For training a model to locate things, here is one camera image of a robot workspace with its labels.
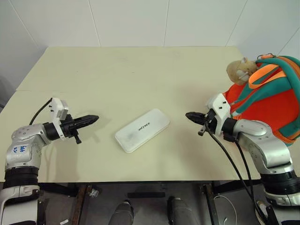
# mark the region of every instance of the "white cable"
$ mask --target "white cable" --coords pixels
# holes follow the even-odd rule
[[[214,199],[216,199],[216,198],[224,198],[224,199],[226,199],[231,204],[231,206],[232,206],[232,208],[234,210],[234,214],[235,214],[235,225],[237,225],[237,223],[238,223],[238,216],[236,215],[236,210],[235,210],[235,207],[234,207],[233,203],[227,197],[225,197],[224,195],[217,195],[217,196],[214,197]],[[227,221],[227,219],[228,218],[225,217],[225,219],[223,221],[223,225],[225,225],[225,222]]]

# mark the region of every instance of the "white box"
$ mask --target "white box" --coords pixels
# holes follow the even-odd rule
[[[115,134],[125,152],[131,153],[168,127],[170,120],[159,109],[152,109]]]

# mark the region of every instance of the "metal frame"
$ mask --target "metal frame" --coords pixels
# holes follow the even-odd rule
[[[219,223],[219,218],[218,218],[218,213],[217,213],[217,209],[216,209],[216,205],[215,205],[214,194],[212,191],[211,183],[200,185],[200,189],[206,195],[207,206],[208,206],[208,210],[210,212],[211,224],[219,225],[220,223]]]
[[[250,186],[250,182],[249,180],[244,180],[245,184],[247,186]],[[253,185],[257,185],[257,184],[261,184],[262,181],[261,180],[252,180]],[[220,194],[223,192],[231,192],[231,191],[236,191],[239,189],[243,189],[244,186],[242,185],[240,180],[234,180],[234,181],[230,181],[228,183],[222,184],[222,185],[214,185],[212,186],[213,192],[216,194]]]
[[[69,197],[76,197],[78,194],[78,187],[75,184],[68,184],[68,187],[56,183],[39,183],[38,185],[41,190]]]
[[[81,214],[83,211],[85,196],[88,193],[90,193],[91,189],[92,189],[91,185],[81,185],[80,186],[79,192],[77,195],[75,210],[73,213],[72,225],[79,225],[80,219],[81,219]]]
[[[165,192],[128,192],[127,198],[164,198]]]

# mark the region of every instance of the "black cable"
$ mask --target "black cable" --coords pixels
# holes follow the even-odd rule
[[[36,114],[34,114],[34,116],[32,117],[29,125],[33,124],[33,121],[35,120],[35,118],[38,116],[38,114],[52,101],[52,98],[49,99],[37,112]]]
[[[246,171],[247,171],[247,175],[248,175],[248,180],[249,180],[249,185],[250,185],[250,191],[251,191],[251,196],[252,198],[254,199],[254,191],[253,191],[253,182],[252,182],[252,179],[251,179],[251,174],[250,174],[250,171],[249,171],[249,167],[248,167],[248,163],[245,159],[245,155],[242,151],[242,148],[240,147],[240,144],[238,143],[237,140],[234,140],[234,143],[235,145],[238,147],[239,151],[240,151],[240,156],[242,157],[243,159],[243,162],[244,162],[244,165],[245,165],[245,168],[246,168]]]
[[[255,207],[255,209],[256,209],[258,215],[261,217],[261,219],[263,220],[263,222],[264,222],[266,225],[268,225],[269,223],[268,223],[267,218],[265,217],[265,215],[264,215],[264,213],[262,212],[261,208],[259,208],[259,207],[257,206],[257,204],[256,204],[256,202],[255,202],[255,199],[252,197],[251,193],[249,192],[249,190],[248,190],[248,188],[247,188],[247,186],[246,186],[246,184],[245,184],[245,182],[244,182],[242,176],[240,175],[240,172],[239,172],[238,168],[236,167],[236,165],[235,165],[233,159],[231,158],[231,156],[230,156],[229,153],[227,152],[226,148],[222,145],[222,143],[221,143],[221,142],[220,142],[220,141],[212,134],[210,128],[208,127],[208,122],[207,122],[207,121],[205,122],[205,128],[206,128],[206,131],[207,131],[207,132],[209,133],[209,135],[211,136],[211,138],[214,139],[214,141],[221,147],[221,149],[223,150],[223,152],[226,154],[227,158],[229,159],[229,161],[231,162],[232,166],[234,167],[234,170],[236,171],[236,173],[237,173],[237,175],[238,175],[238,177],[239,177],[239,179],[240,179],[240,181],[241,181],[241,183],[242,183],[244,189],[247,191],[247,194],[249,195],[251,201],[253,202],[254,207]]]

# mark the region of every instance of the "white bracket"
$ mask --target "white bracket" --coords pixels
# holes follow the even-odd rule
[[[69,107],[65,101],[60,100],[57,97],[52,98],[51,111],[50,111],[52,123],[62,140],[65,140],[66,137],[64,136],[64,134],[60,128],[60,125],[61,125],[60,121],[66,119],[68,110],[69,110]]]
[[[226,98],[223,94],[217,94],[213,96],[207,102],[208,109],[213,109],[216,113],[215,118],[217,119],[217,127],[215,134],[221,135],[222,127],[225,120],[229,117],[230,118],[230,105],[228,104]]]

